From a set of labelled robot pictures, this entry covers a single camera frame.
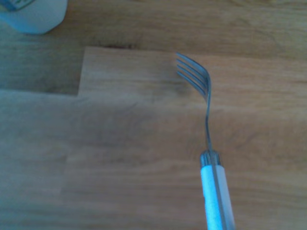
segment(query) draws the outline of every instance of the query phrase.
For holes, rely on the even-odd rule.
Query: fork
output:
[[[212,149],[209,132],[211,79],[208,71],[196,61],[177,53],[177,74],[190,83],[205,99],[207,112],[205,132],[208,149],[200,157],[201,181],[205,198],[208,230],[234,230],[235,220],[224,167],[218,152]]]

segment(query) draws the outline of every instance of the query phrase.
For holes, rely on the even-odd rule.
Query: metal ferrule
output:
[[[201,154],[201,168],[207,166],[207,165],[222,165],[221,158],[218,152],[209,150],[204,151]]]

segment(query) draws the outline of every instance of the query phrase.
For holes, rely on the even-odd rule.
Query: fork handle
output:
[[[212,165],[206,165],[201,169],[201,180],[203,195],[205,198],[205,209],[208,230],[235,230],[235,220],[232,212],[231,201],[226,181],[224,167],[216,165],[219,191],[225,217],[226,229],[223,229],[222,217],[218,204],[218,194],[215,187]]]

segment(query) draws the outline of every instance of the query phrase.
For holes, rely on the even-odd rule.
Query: wood grain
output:
[[[0,22],[0,88],[76,95],[85,46],[307,60],[303,0],[69,1],[44,36]]]
[[[89,47],[77,96],[0,91],[0,229],[204,229],[205,105],[174,57]],[[306,64],[191,57],[237,229],[304,230]]]

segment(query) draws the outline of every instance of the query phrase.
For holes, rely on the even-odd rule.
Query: fork head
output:
[[[190,83],[210,103],[211,79],[208,71],[196,61],[177,53],[177,74]]]

